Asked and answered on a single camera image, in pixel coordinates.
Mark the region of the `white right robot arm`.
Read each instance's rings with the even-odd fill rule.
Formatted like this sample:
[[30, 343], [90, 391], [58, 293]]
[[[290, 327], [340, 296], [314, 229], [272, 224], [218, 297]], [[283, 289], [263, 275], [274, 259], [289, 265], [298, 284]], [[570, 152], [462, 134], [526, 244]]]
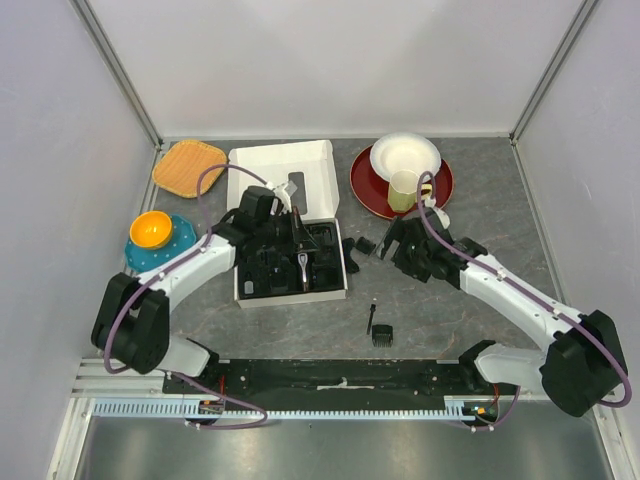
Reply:
[[584, 314], [541, 293], [509, 272], [488, 250], [454, 240], [434, 211], [395, 218], [378, 247], [405, 275], [445, 281], [500, 313], [535, 344], [511, 348], [484, 340], [459, 359], [467, 392], [510, 384], [545, 394], [563, 412], [580, 417], [597, 404], [626, 406], [628, 369], [613, 320], [600, 310]]

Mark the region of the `black cleaning brush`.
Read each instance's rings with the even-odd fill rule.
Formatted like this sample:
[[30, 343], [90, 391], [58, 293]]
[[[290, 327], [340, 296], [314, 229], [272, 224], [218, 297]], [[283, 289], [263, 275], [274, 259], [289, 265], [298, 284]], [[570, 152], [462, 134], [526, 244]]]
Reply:
[[375, 303], [372, 303], [369, 307], [369, 316], [368, 316], [368, 321], [367, 321], [367, 326], [366, 326], [366, 335], [370, 335], [371, 334], [371, 330], [372, 330], [372, 325], [373, 325], [373, 318], [375, 315], [377, 309], [377, 305]]

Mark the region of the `white cardboard box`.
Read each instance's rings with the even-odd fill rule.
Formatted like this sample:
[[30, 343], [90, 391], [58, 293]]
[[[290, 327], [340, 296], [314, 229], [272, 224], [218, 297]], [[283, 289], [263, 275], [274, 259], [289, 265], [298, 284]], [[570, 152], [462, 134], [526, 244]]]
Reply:
[[[291, 180], [298, 190], [292, 196], [303, 224], [334, 221], [340, 202], [338, 182], [333, 159], [333, 147], [328, 140], [315, 140], [288, 144], [235, 148], [229, 153], [229, 162], [252, 171], [261, 178], [278, 185]], [[305, 293], [264, 300], [238, 300], [236, 268], [234, 269], [234, 299], [242, 308], [291, 305], [299, 303], [342, 300], [346, 297], [347, 274], [342, 252], [345, 287], [341, 291]]]

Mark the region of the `silver black hair clipper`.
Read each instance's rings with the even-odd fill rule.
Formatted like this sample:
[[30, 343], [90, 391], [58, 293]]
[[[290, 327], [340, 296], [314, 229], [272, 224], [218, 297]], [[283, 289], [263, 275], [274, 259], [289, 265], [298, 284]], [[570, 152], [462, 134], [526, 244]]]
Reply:
[[308, 252], [301, 252], [297, 254], [297, 261], [301, 273], [301, 283], [304, 292], [309, 292], [311, 287], [309, 259], [310, 257]]

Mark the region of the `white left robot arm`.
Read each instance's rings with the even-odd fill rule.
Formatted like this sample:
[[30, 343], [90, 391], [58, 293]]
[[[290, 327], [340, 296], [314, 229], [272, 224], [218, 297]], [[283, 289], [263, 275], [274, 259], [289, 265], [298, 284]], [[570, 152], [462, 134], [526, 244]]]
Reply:
[[219, 382], [214, 354], [195, 341], [170, 333], [172, 311], [212, 278], [272, 247], [294, 252], [308, 239], [287, 181], [276, 187], [249, 186], [240, 205], [210, 227], [192, 247], [143, 275], [119, 273], [107, 285], [91, 335], [111, 374], [141, 375], [160, 369], [184, 375], [198, 393]]

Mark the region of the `black clipper guard comb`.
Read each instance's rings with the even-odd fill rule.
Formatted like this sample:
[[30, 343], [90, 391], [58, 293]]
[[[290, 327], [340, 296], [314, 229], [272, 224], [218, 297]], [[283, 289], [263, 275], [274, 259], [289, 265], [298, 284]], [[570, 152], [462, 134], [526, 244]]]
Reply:
[[376, 250], [376, 243], [365, 237], [359, 237], [355, 242], [355, 249], [369, 256]]

